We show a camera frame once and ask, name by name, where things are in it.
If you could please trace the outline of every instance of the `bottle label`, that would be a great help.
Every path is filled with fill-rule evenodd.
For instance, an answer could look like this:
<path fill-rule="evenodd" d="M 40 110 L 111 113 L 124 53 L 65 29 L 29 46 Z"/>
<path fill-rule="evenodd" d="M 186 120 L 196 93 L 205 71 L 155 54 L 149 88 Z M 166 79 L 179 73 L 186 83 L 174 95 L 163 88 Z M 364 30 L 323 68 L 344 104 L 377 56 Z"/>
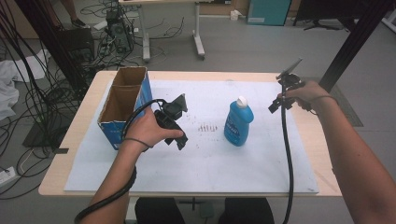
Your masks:
<path fill-rule="evenodd" d="M 239 138 L 240 135 L 239 131 L 236 128 L 236 125 L 233 123 L 233 120 L 230 119 L 230 116 L 227 117 L 227 122 L 225 123 L 225 125 L 226 125 L 226 131 L 229 132 L 229 134 Z"/>

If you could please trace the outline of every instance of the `black pole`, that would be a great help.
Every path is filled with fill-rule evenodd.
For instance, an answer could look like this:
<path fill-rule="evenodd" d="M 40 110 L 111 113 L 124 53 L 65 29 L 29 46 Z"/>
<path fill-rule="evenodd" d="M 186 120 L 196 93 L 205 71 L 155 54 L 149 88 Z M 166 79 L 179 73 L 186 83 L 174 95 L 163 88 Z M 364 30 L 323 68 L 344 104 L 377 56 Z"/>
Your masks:
<path fill-rule="evenodd" d="M 355 58 L 361 47 L 369 38 L 375 27 L 381 22 L 389 10 L 393 0 L 370 0 L 369 6 L 359 19 L 356 27 L 349 34 L 346 42 L 338 51 L 319 85 L 326 91 L 331 91 L 337 80 L 343 75 L 349 64 Z"/>

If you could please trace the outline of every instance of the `bottle cap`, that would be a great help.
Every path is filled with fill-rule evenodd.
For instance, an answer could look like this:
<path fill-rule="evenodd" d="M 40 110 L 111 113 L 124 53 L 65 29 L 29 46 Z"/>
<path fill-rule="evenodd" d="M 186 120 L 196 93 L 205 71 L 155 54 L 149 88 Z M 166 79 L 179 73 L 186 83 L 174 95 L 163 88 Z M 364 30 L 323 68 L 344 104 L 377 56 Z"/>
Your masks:
<path fill-rule="evenodd" d="M 239 96 L 238 100 L 236 100 L 236 105 L 239 108 L 246 108 L 248 106 L 248 100 L 243 96 Z"/>

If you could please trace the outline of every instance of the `hand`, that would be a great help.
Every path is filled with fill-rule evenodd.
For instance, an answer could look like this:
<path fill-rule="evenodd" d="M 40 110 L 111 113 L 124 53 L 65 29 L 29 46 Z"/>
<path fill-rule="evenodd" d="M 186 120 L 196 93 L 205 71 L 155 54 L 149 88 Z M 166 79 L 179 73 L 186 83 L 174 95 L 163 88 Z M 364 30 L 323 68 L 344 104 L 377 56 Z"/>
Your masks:
<path fill-rule="evenodd" d="M 131 124 L 125 138 L 138 139 L 153 147 L 165 138 L 179 138 L 181 136 L 183 136 L 181 130 L 161 128 L 151 108 L 148 107 L 145 109 L 145 115 Z"/>
<path fill-rule="evenodd" d="M 307 81 L 305 85 L 299 89 L 286 91 L 286 98 L 294 98 L 299 106 L 303 106 L 304 103 L 308 102 L 313 104 L 313 100 L 317 99 L 320 96 L 326 96 L 330 94 L 326 92 L 323 88 L 319 86 L 319 84 L 315 81 Z"/>

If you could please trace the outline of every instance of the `power strip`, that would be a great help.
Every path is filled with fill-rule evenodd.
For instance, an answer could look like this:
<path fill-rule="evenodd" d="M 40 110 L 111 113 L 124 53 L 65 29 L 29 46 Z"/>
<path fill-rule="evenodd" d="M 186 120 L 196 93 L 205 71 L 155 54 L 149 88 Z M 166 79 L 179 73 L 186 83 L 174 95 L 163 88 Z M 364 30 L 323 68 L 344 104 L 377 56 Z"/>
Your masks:
<path fill-rule="evenodd" d="M 12 166 L 5 171 L 0 172 L 0 187 L 3 187 L 16 178 L 18 178 L 18 176 L 15 174 L 14 167 Z"/>

